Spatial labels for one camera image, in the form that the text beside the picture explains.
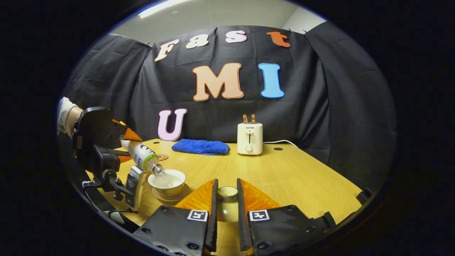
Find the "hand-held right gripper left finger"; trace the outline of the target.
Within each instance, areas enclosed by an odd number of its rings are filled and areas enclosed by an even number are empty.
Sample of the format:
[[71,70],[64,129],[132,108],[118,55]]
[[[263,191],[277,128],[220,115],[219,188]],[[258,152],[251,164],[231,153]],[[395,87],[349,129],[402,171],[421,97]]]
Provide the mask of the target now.
[[165,254],[210,256],[216,251],[217,190],[213,179],[175,206],[160,206],[134,235]]

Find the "blue towel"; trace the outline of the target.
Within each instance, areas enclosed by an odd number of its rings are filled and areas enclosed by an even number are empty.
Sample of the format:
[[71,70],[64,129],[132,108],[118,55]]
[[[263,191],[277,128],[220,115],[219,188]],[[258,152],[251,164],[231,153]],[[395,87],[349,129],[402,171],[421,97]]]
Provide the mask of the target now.
[[172,150],[200,155],[226,155],[230,147],[220,141],[182,139],[172,145]]

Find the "black backdrop cloth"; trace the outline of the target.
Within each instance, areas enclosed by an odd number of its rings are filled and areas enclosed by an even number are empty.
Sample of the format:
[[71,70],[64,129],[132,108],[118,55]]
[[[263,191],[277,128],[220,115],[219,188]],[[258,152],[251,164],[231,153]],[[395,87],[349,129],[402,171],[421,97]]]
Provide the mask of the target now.
[[263,26],[193,31],[153,47],[108,34],[81,59],[63,95],[104,106],[143,140],[159,112],[187,109],[180,138],[234,143],[243,114],[264,140],[289,140],[359,187],[389,173],[395,106],[370,56],[324,22],[307,34]]

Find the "cream toaster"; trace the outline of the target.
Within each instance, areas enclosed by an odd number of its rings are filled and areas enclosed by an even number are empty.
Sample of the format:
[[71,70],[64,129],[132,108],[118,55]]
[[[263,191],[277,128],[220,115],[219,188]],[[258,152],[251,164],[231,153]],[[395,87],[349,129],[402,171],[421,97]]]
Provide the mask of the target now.
[[260,155],[263,152],[263,125],[240,123],[237,125],[237,153]]

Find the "black table clamp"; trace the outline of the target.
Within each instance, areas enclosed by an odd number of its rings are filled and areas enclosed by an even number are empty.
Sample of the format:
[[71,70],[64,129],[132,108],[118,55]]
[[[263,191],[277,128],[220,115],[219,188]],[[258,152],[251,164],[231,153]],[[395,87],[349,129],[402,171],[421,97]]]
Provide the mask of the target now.
[[364,205],[371,198],[371,196],[372,196],[371,189],[366,187],[363,191],[359,192],[359,194],[356,196],[356,199],[359,201],[361,205]]

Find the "clear water bottle white label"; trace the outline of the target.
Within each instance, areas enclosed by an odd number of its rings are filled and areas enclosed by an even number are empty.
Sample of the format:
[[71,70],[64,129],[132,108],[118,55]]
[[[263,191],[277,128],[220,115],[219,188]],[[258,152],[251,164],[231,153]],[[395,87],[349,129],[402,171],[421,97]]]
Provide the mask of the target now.
[[122,140],[121,145],[147,174],[162,175],[164,173],[164,167],[159,163],[158,155],[148,146],[130,140]]

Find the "white saucer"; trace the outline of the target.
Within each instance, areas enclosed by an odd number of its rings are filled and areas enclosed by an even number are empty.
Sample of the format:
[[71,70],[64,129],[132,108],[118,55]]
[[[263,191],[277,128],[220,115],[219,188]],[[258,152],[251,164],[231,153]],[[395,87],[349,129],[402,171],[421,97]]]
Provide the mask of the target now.
[[152,188],[152,194],[157,199],[159,199],[161,201],[165,201],[165,202],[177,202],[177,201],[183,200],[191,192],[192,192],[192,190],[186,183],[183,184],[181,193],[179,193],[176,196],[165,196],[164,193],[159,192],[157,188]]

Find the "white teacup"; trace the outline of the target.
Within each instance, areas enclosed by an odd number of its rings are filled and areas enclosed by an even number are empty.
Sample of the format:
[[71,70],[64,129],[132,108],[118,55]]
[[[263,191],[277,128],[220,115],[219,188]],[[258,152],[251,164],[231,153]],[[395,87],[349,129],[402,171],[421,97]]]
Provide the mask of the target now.
[[164,170],[161,174],[151,174],[148,183],[159,196],[177,196],[182,193],[186,175],[178,170]]

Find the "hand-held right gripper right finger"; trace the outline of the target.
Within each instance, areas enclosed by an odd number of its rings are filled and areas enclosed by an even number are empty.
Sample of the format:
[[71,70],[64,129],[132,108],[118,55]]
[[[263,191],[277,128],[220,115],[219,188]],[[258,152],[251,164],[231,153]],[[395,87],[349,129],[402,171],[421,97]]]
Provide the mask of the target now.
[[322,236],[322,218],[308,218],[296,205],[280,206],[238,178],[239,239],[248,256],[297,256]]

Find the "white teacup lid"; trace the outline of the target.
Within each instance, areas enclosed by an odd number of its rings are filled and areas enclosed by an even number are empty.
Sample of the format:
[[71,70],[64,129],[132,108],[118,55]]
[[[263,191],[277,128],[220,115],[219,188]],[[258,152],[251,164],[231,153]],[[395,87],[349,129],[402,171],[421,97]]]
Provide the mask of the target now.
[[216,194],[217,216],[220,222],[237,222],[238,217],[238,190],[224,186]]

